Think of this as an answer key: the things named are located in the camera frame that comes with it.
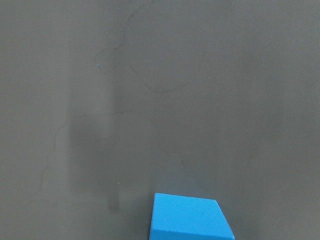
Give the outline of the blue block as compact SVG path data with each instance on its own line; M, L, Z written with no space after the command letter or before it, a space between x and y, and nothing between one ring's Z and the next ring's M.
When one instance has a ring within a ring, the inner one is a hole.
M234 240L216 200L155 193L150 240Z

